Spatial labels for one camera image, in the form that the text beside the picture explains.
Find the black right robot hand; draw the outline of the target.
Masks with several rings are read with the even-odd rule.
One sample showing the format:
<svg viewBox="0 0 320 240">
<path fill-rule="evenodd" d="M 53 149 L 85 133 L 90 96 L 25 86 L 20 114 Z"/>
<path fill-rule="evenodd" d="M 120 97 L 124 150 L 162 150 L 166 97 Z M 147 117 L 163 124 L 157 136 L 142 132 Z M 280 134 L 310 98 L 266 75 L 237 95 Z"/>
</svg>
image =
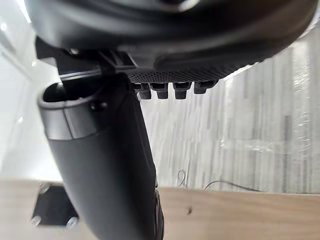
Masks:
<svg viewBox="0 0 320 240">
<path fill-rule="evenodd" d="M 309 27 L 316 0 L 27 0 L 60 83 L 37 106 L 75 209 L 100 240 L 161 240 L 165 220 L 139 100 L 204 94 Z"/>
</svg>

